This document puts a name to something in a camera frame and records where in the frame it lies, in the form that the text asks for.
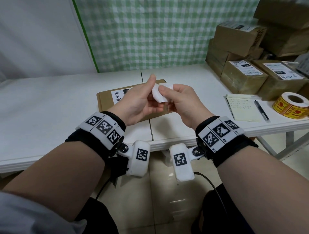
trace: forearm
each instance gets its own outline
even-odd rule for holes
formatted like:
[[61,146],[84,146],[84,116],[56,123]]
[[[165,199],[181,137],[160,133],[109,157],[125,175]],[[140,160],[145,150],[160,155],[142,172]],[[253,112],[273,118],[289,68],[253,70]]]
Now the forearm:
[[309,181],[284,163],[248,146],[218,173],[255,233],[309,232]]
[[40,203],[73,221],[103,170],[104,161],[90,147],[80,141],[65,142],[23,171],[3,191]]

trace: hand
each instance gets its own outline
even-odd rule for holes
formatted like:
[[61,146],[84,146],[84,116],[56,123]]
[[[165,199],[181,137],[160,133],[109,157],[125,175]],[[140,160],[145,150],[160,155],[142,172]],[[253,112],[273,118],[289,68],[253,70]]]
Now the hand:
[[163,111],[164,103],[158,103],[152,97],[151,90],[155,85],[156,76],[151,74],[145,84],[131,88],[123,98],[109,108],[126,126],[136,124],[146,115]]
[[186,126],[195,130],[204,120],[214,116],[203,105],[192,87],[174,84],[173,88],[174,90],[160,85],[159,92],[173,101],[168,105],[169,110],[177,112]]

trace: black cable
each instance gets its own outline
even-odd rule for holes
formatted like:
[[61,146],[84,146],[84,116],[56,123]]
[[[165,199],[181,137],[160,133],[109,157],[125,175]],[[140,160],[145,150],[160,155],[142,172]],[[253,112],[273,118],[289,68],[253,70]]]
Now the black cable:
[[215,190],[216,193],[218,194],[218,197],[219,197],[219,199],[220,199],[220,201],[221,201],[221,204],[222,204],[222,206],[223,206],[223,209],[224,209],[224,211],[225,211],[225,213],[226,213],[226,215],[227,215],[227,217],[228,217],[229,215],[227,214],[227,211],[226,211],[226,209],[225,209],[225,206],[224,206],[224,204],[223,204],[223,201],[222,201],[222,199],[221,199],[221,197],[220,197],[220,195],[219,195],[219,193],[218,193],[216,187],[214,186],[214,184],[213,184],[206,176],[204,176],[202,173],[199,173],[199,172],[193,172],[193,173],[194,173],[194,175],[201,175],[202,177],[204,177],[204,178],[211,184],[211,186],[214,188],[214,190]]
[[111,180],[111,178],[109,178],[109,179],[105,182],[105,184],[102,186],[102,188],[100,189],[100,191],[99,191],[97,197],[95,198],[96,200],[99,198],[99,196],[100,196],[102,190],[104,189],[104,187],[108,184],[108,182],[109,182],[110,180]]

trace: pen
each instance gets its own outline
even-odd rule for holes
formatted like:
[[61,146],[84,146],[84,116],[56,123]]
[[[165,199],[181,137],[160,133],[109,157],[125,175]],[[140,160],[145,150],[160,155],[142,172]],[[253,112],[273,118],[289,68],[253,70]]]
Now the pen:
[[259,109],[259,112],[261,113],[261,115],[263,116],[263,118],[267,121],[269,120],[268,116],[266,115],[265,111],[263,110],[263,108],[260,106],[260,104],[258,103],[257,100],[254,100],[254,103],[256,105],[256,107]]

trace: notepad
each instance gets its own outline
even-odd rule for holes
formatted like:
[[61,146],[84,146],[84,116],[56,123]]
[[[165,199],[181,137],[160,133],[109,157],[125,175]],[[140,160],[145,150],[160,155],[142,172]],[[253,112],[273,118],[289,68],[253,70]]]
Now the notepad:
[[227,94],[226,99],[230,105],[235,120],[261,122],[261,114],[250,95]]

